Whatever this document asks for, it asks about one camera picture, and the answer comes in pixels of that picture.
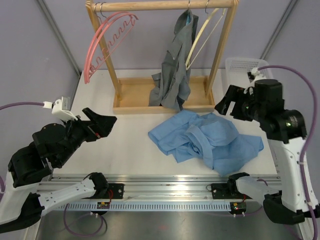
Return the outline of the blue shirt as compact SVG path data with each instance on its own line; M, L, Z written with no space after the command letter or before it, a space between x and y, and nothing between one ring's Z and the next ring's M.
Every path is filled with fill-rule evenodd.
M201 159L220 176L238 172L264 149L260 136L240 134L230 120L189 110L159 124L148 137L163 154L173 155L177 163Z

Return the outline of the cream wooden hanger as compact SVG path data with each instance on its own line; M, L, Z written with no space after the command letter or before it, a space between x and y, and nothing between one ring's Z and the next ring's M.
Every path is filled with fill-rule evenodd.
M210 33L207 35L206 39L203 41L202 45L198 48L198 51L196 53L194 53L194 51L196 50L198 43L202 37L202 35L204 34L207 26L210 24L210 22L212 21L212 19L214 18L214 16L221 11L221 15L219 17L219 19L216 21L215 25L213 26L212 30L210 31ZM216 28L218 27L218 25L220 24L220 22L222 21L223 17L226 14L227 9L226 8L215 8L211 13L207 14L207 18L204 21L204 23L202 24L200 30L198 31L194 42L190 48L190 51L187 55L186 61L185 61L185 68L186 70L189 70L191 68L191 66L193 65L193 63L195 62L195 60L197 59L197 57L199 56L200 52L202 51L202 49L204 48L204 46L206 45L207 41L210 39L211 35L214 33L214 31L216 30Z

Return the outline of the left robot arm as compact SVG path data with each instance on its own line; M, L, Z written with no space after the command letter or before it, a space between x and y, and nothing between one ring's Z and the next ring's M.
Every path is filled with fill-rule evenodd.
M22 230L37 223L55 208L84 198L103 199L109 183L101 172L92 172L80 183L38 194L40 182L62 168L82 143L106 138L116 116L100 115L86 107L88 120L78 117L50 123L32 135L33 141L14 153L8 164L5 191L0 201L0 232Z

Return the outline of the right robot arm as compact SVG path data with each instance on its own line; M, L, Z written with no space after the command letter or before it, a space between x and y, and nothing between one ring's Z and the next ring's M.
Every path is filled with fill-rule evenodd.
M303 156L307 138L304 117L297 110L285 109L282 84L275 79L260 79L248 88L230 85L215 110L225 115L231 102L234 107L230 115L234 119L257 121L266 133L274 150L282 189L276 190L241 172L229 176L228 195L232 198L245 195L258 202L276 224L295 225L306 218L318 219L320 204Z

